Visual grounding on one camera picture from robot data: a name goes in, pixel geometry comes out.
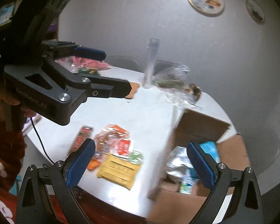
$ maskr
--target red package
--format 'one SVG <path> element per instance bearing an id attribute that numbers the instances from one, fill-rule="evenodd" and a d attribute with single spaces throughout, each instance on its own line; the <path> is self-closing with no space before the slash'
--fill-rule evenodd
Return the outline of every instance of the red package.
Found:
<path id="1" fill-rule="evenodd" d="M 130 154 L 130 146 L 131 141 L 129 139 L 121 139 L 116 147 L 116 153 L 114 153 L 113 155 L 127 158 Z"/>
<path id="2" fill-rule="evenodd" d="M 79 130 L 78 134 L 76 135 L 76 138 L 74 142 L 72 143 L 72 146 L 68 152 L 68 155 L 70 155 L 72 152 L 75 152 L 79 149 L 79 147 L 83 144 L 83 142 L 90 138 L 91 133 L 93 131 L 93 128 L 91 126 L 83 125 L 81 129 Z"/>

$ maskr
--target metal screw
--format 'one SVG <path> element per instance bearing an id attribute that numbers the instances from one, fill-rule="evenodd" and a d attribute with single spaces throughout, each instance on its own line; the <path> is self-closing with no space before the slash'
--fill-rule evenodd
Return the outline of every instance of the metal screw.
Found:
<path id="1" fill-rule="evenodd" d="M 90 82 L 90 79 L 88 77 L 82 77 L 81 81 L 82 82 Z"/>
<path id="2" fill-rule="evenodd" d="M 251 167 L 247 167 L 246 170 L 248 173 L 253 173 L 253 169 Z"/>
<path id="3" fill-rule="evenodd" d="M 56 164 L 57 164 L 58 167 L 61 167 L 63 165 L 63 161 L 59 160 L 59 161 L 56 162 Z"/>
<path id="4" fill-rule="evenodd" d="M 35 168 L 35 165 L 33 165 L 33 164 L 28 167 L 29 171 L 33 170 L 34 168 Z"/>
<path id="5" fill-rule="evenodd" d="M 218 166 L 219 166 L 219 168 L 221 168 L 221 169 L 225 169 L 225 168 L 226 168 L 226 165 L 225 165 L 224 163 L 222 163 L 222 162 L 220 162 L 220 163 L 218 164 Z"/>
<path id="6" fill-rule="evenodd" d="M 66 102 L 70 100 L 70 96 L 67 93 L 61 93 L 58 96 L 59 100 L 62 102 Z"/>
<path id="7" fill-rule="evenodd" d="M 94 91 L 94 92 L 92 93 L 93 96 L 97 96 L 98 94 L 99 94 L 98 91 Z"/>

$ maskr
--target cardboard box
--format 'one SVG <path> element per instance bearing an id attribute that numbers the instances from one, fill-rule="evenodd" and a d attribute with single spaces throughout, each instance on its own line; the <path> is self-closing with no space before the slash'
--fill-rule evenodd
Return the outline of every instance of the cardboard box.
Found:
<path id="1" fill-rule="evenodd" d="M 170 138 L 168 147 L 187 147 L 190 141 L 203 143 L 217 140 L 228 129 L 229 124 L 192 110 L 186 110 Z M 240 135 L 234 135 L 217 144 L 220 161 L 230 169 L 244 170 L 250 166 L 245 144 Z M 157 191 L 150 198 L 154 199 L 147 221 L 163 224 L 188 224 L 200 209 L 210 191 L 198 182 L 190 195 L 178 193 L 179 185 L 161 179 Z"/>

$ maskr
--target blue gripper pad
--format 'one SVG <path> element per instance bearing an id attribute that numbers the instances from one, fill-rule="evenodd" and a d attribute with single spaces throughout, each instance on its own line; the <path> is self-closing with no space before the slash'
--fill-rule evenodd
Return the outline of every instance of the blue gripper pad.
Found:
<path id="1" fill-rule="evenodd" d="M 218 176 L 218 172 L 215 167 L 217 163 L 211 157 L 211 155 L 205 153 L 198 144 L 197 148 L 196 145 L 192 142 L 188 144 L 188 158 L 190 159 L 195 171 L 197 172 L 197 175 L 203 186 L 212 190 L 212 188 L 215 186 Z"/>
<path id="2" fill-rule="evenodd" d="M 97 49 L 90 49 L 82 46 L 76 47 L 74 49 L 74 56 L 99 60 L 99 61 L 106 59 L 106 53 L 104 51 L 97 50 Z"/>
<path id="3" fill-rule="evenodd" d="M 88 138 L 76 152 L 72 152 L 65 160 L 63 177 L 69 189 L 78 185 L 95 151 L 94 140 Z"/>

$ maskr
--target candy package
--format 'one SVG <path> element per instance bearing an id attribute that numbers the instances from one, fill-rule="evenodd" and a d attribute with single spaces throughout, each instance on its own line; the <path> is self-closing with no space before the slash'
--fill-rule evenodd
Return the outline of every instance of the candy package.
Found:
<path id="1" fill-rule="evenodd" d="M 90 138 L 92 132 L 93 132 L 93 127 L 88 125 L 83 125 L 79 130 L 78 134 L 76 135 L 75 140 L 72 143 L 72 146 L 67 155 L 70 155 L 72 152 L 77 151 L 79 147 L 83 144 L 83 142 L 87 138 Z"/>

